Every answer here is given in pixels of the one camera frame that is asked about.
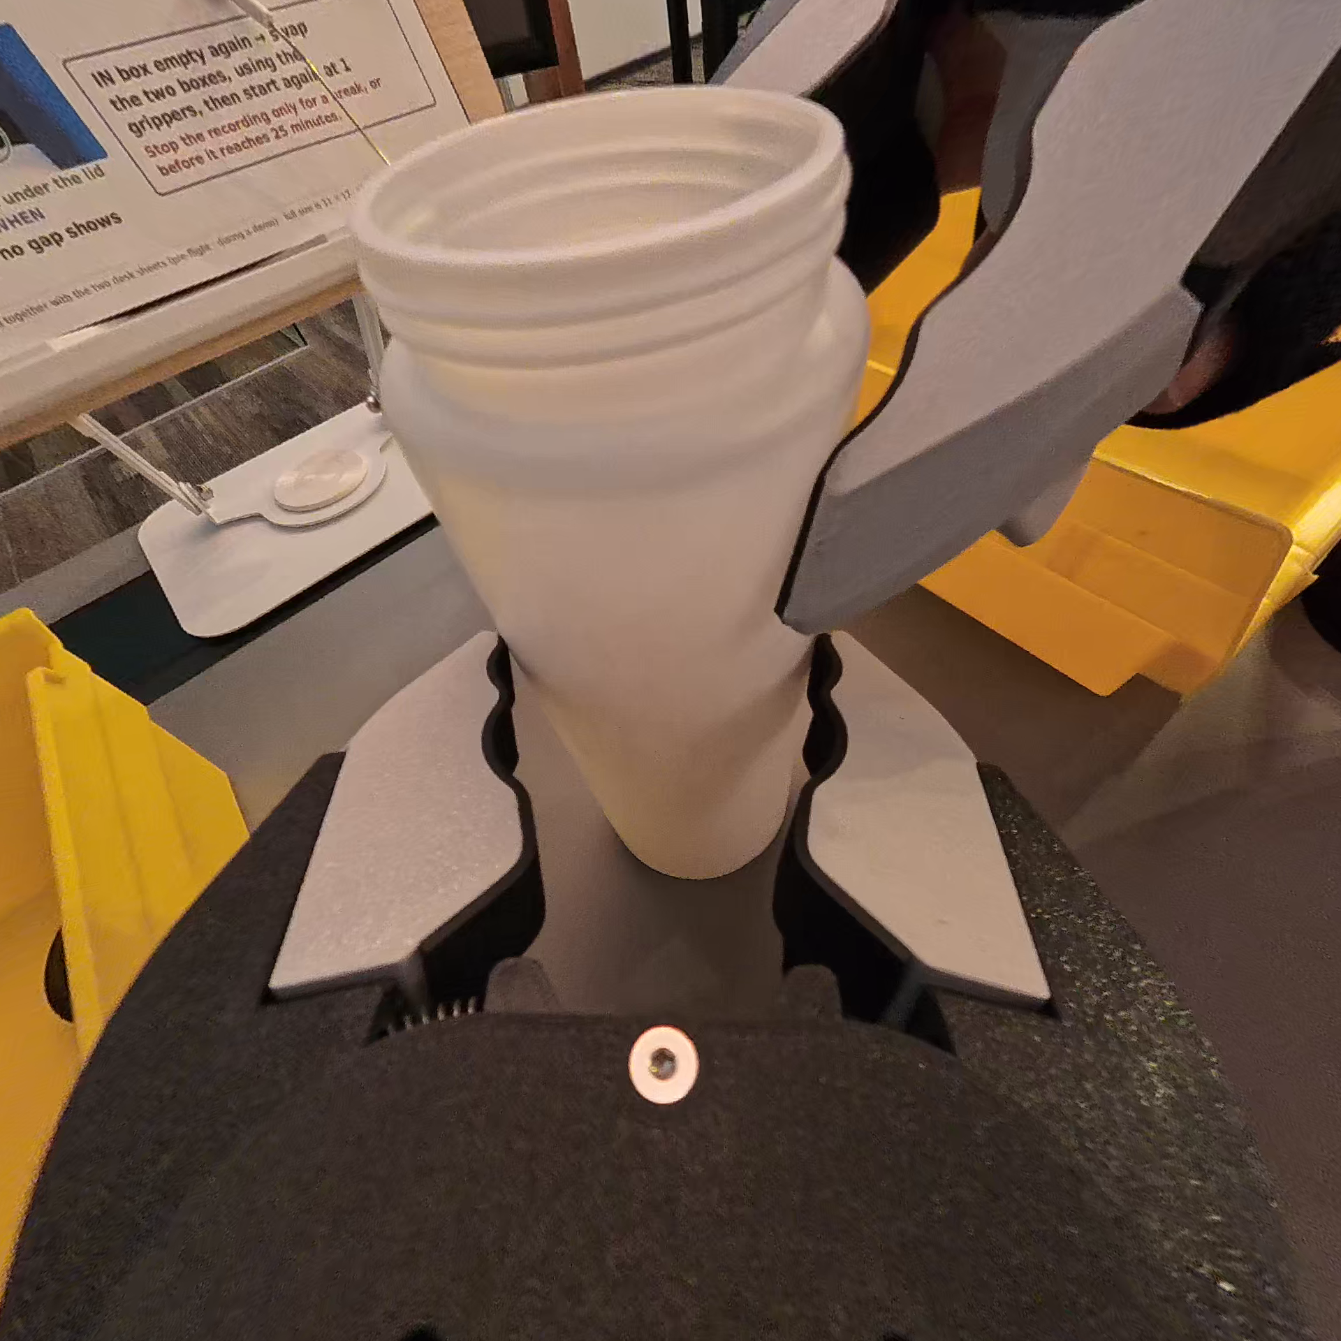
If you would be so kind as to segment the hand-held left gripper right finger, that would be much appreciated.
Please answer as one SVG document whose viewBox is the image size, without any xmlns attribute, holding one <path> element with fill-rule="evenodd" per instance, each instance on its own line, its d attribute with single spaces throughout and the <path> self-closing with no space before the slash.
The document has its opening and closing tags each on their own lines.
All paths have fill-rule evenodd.
<svg viewBox="0 0 1341 1341">
<path fill-rule="evenodd" d="M 941 1024 L 939 991 L 1040 1011 L 1051 986 L 976 755 L 849 635 L 823 635 L 774 885 L 783 969 L 824 969 L 842 1014 Z"/>
</svg>

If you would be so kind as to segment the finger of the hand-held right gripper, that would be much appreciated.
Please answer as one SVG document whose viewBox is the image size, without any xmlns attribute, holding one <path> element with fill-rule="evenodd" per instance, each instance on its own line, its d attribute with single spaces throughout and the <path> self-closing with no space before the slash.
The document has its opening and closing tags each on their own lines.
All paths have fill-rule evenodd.
<svg viewBox="0 0 1341 1341">
<path fill-rule="evenodd" d="M 1134 3 L 1033 115 L 993 245 L 816 484 L 777 612 L 826 633 L 1035 543 L 1207 320 L 1338 210 L 1338 3 Z"/>
<path fill-rule="evenodd" d="M 765 2 L 711 85 L 809 96 L 863 54 L 896 9 L 897 2 Z"/>
</svg>

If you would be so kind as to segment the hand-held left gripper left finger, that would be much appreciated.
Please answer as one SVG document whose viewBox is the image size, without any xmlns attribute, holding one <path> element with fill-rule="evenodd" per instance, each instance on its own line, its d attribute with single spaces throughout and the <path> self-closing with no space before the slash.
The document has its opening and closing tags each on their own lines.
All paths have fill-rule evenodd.
<svg viewBox="0 0 1341 1341">
<path fill-rule="evenodd" d="M 482 1009 L 544 924 L 517 777 L 506 644 L 484 631 L 400 691 L 344 751 L 268 990 L 381 986 L 410 1014 Z"/>
</svg>

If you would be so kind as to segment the yellow plastic bin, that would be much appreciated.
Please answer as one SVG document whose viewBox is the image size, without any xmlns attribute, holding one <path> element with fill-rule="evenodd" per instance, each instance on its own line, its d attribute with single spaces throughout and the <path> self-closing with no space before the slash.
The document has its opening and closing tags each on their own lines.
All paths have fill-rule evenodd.
<svg viewBox="0 0 1341 1341">
<path fill-rule="evenodd" d="M 1097 696 L 1188 696 L 1338 544 L 1338 216 L 1249 294 L 1226 374 L 1096 449 L 1031 546 L 990 532 L 920 586 Z"/>
<path fill-rule="evenodd" d="M 2 1273 L 78 1073 L 179 918 L 244 847 L 226 774 L 26 609 L 2 621 Z M 75 1021 L 42 993 L 63 932 Z"/>
</svg>

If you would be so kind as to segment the white plastic bottle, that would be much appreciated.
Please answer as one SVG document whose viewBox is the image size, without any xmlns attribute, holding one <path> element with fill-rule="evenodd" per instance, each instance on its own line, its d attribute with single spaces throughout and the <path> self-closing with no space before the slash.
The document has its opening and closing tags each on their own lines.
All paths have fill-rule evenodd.
<svg viewBox="0 0 1341 1341">
<path fill-rule="evenodd" d="M 870 344 L 838 120 L 579 96 L 414 150 L 348 216 L 379 400 L 619 840 L 725 877 L 788 811 L 812 638 L 777 598 Z"/>
</svg>

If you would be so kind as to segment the white stand base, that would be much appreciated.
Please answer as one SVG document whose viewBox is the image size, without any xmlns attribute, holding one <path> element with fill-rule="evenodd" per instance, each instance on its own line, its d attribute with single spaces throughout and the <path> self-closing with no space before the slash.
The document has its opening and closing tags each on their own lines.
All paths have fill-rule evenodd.
<svg viewBox="0 0 1341 1341">
<path fill-rule="evenodd" d="M 181 626 L 226 635 L 310 590 L 344 564 L 430 515 L 430 503 L 391 440 L 388 475 L 362 508 L 310 529 L 263 518 L 212 525 L 174 501 L 139 527 L 139 546 Z"/>
</svg>

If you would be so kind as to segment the instruction sheet on stand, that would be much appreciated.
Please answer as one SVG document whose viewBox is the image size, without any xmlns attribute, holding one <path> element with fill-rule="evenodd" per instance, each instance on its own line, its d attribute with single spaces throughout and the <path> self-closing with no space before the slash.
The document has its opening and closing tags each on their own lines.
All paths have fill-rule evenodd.
<svg viewBox="0 0 1341 1341">
<path fill-rule="evenodd" d="M 417 5 L 464 125 L 499 115 L 501 96 L 464 5 Z M 320 238 L 3 358 L 3 447 L 348 299 L 357 275 L 346 217 L 357 193 L 343 226 Z"/>
</svg>

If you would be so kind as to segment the round white disc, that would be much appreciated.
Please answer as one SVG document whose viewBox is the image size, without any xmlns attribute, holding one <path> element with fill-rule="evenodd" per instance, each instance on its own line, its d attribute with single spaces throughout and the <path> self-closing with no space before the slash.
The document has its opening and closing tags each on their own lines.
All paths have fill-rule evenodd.
<svg viewBox="0 0 1341 1341">
<path fill-rule="evenodd" d="M 367 459 L 353 449 L 320 449 L 277 477 L 273 499 L 287 513 L 324 511 L 355 494 L 369 471 Z"/>
</svg>

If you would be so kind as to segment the white paper sign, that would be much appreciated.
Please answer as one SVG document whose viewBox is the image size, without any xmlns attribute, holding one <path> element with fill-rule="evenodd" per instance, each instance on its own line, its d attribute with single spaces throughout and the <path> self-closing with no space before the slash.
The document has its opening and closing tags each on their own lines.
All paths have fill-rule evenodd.
<svg viewBox="0 0 1341 1341">
<path fill-rule="evenodd" d="M 343 226 L 466 123 L 417 3 L 3 3 L 3 358 Z"/>
</svg>

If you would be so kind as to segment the wooden post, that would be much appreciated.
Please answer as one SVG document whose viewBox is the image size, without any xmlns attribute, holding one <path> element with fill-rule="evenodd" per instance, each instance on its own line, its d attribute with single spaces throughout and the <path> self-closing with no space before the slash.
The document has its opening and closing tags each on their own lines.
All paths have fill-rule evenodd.
<svg viewBox="0 0 1341 1341">
<path fill-rule="evenodd" d="M 569 2 L 548 2 L 546 7 L 553 28 L 557 64 L 536 71 L 536 77 L 529 85 L 529 97 L 534 103 L 548 103 L 584 92 L 584 77 L 570 5 Z"/>
</svg>

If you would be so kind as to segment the metal stand bracket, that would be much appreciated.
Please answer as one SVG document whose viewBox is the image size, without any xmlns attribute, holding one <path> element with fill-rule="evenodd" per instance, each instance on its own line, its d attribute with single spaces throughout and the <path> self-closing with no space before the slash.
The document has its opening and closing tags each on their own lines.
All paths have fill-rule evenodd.
<svg viewBox="0 0 1341 1341">
<path fill-rule="evenodd" d="M 379 398 L 386 337 L 372 297 L 362 290 L 355 294 L 355 317 L 369 372 L 369 390 L 362 407 L 344 410 L 336 417 L 285 440 L 270 452 L 214 478 L 210 484 L 197 485 L 170 477 L 113 431 L 101 426 L 90 414 L 78 414 L 70 424 L 82 437 L 110 450 L 117 461 L 122 461 L 160 494 L 165 494 L 191 515 L 207 518 L 212 525 L 223 527 L 250 518 L 263 518 L 270 525 L 280 529 L 310 529 L 334 522 L 350 511 L 362 508 L 374 494 L 377 494 L 390 470 L 386 447 L 391 440 L 391 433 L 383 419 Z M 370 471 L 364 485 L 344 501 L 324 511 L 280 511 L 273 499 L 277 477 L 296 461 L 327 447 L 353 449 L 367 459 Z"/>
</svg>

